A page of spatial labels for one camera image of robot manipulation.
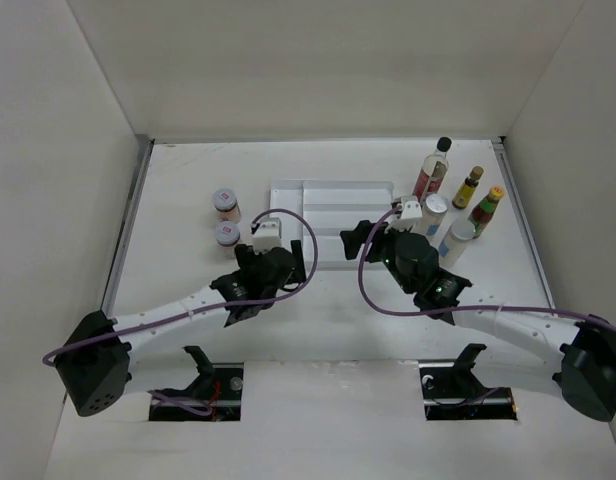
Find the sauce jar grey lid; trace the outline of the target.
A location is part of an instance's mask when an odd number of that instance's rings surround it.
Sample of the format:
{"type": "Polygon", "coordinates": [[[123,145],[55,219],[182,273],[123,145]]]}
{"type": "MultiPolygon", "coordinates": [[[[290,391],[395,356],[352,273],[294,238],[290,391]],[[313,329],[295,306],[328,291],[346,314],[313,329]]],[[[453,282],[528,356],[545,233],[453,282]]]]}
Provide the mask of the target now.
{"type": "Polygon", "coordinates": [[[239,223],[241,211],[237,196],[232,189],[220,188],[212,195],[212,203],[222,221],[239,223]]]}
{"type": "Polygon", "coordinates": [[[243,243],[239,226],[231,221],[222,221],[215,228],[215,240],[227,258],[236,257],[235,249],[243,243]]]}

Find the tall clear red-label bottle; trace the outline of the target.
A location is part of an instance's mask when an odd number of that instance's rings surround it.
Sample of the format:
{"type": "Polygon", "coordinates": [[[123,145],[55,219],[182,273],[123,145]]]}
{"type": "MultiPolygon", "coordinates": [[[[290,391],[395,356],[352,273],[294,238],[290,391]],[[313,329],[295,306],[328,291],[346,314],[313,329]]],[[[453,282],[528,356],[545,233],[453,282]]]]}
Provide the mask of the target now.
{"type": "Polygon", "coordinates": [[[441,137],[437,141],[435,151],[424,159],[412,192],[420,204],[423,204],[430,195],[439,192],[449,169],[447,153],[451,146],[450,138],[441,137]]]}

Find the white bead jar grey lid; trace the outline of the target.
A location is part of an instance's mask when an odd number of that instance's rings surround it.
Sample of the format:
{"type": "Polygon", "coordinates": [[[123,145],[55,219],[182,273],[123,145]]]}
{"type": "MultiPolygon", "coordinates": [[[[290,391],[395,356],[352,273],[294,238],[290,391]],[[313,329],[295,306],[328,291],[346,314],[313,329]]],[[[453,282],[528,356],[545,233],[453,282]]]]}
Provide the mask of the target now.
{"type": "Polygon", "coordinates": [[[446,231],[437,250],[439,264],[451,268],[463,254],[475,235],[475,226],[468,219],[455,220],[446,231]]]}

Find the small yellow-label dark bottle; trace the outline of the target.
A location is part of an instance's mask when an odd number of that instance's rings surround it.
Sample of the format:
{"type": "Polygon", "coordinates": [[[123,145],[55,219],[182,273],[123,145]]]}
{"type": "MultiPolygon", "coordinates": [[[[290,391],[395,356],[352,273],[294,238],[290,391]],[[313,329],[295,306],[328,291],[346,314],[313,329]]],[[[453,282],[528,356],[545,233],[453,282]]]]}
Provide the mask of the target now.
{"type": "Polygon", "coordinates": [[[484,169],[481,166],[475,166],[470,171],[469,175],[464,179],[464,182],[457,190],[452,199],[452,205],[456,209],[465,209],[470,200],[472,199],[479,181],[484,173],[484,169]]]}

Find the green red chili sauce bottle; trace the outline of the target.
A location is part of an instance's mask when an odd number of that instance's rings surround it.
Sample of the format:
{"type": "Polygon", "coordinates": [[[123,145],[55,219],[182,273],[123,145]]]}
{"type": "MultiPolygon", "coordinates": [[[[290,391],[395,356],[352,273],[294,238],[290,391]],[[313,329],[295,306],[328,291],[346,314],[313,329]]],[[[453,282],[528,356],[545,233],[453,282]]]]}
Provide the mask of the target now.
{"type": "Polygon", "coordinates": [[[474,239],[482,235],[504,196],[505,190],[502,186],[493,186],[490,188],[488,194],[473,208],[468,216],[468,221],[474,227],[474,239]]]}

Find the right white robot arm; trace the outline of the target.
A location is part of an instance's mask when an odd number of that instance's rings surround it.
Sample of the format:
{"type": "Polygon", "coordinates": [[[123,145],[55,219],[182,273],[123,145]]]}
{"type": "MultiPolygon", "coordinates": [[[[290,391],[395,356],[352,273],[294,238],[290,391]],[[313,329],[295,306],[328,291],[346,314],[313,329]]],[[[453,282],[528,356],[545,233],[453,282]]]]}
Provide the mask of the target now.
{"type": "Polygon", "coordinates": [[[466,361],[452,370],[461,394],[477,394],[488,375],[507,386],[561,397],[580,414],[601,422],[616,414],[616,326],[592,314],[547,307],[514,306],[439,264],[439,253],[422,235],[386,222],[364,220],[340,234],[344,256],[360,267],[380,263],[413,297],[412,317],[482,332],[536,357],[514,364],[504,356],[482,365],[466,361]]]}

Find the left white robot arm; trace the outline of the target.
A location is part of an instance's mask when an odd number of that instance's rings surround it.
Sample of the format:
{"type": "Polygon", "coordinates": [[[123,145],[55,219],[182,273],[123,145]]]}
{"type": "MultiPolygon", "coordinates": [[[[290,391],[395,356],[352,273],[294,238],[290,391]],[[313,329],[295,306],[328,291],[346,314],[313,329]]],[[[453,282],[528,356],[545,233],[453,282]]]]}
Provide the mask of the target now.
{"type": "Polygon", "coordinates": [[[132,315],[86,315],[66,344],[52,353],[54,368],[81,417],[103,412],[123,395],[145,391],[198,416],[212,409],[205,395],[215,369],[197,340],[256,317],[297,293],[310,275],[302,244],[257,253],[237,248],[236,271],[180,300],[132,315]]]}

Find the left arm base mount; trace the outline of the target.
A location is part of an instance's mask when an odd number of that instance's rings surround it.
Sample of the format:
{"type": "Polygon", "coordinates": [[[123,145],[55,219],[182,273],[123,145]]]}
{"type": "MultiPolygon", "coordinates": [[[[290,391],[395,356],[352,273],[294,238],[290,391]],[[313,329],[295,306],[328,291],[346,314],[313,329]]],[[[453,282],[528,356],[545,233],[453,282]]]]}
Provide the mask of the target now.
{"type": "Polygon", "coordinates": [[[243,363],[212,363],[198,346],[184,348],[194,361],[195,375],[181,388],[151,395],[149,421],[236,422],[241,419],[243,363]]]}

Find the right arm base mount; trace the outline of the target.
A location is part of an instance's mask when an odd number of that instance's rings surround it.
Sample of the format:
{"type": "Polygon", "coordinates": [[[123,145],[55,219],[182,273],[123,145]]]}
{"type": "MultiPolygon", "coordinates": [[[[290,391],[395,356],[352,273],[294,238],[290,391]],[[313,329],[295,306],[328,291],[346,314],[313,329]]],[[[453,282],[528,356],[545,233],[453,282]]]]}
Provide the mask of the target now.
{"type": "Polygon", "coordinates": [[[456,359],[418,362],[428,421],[517,420],[512,390],[485,387],[472,372],[485,349],[471,343],[456,359]]]}

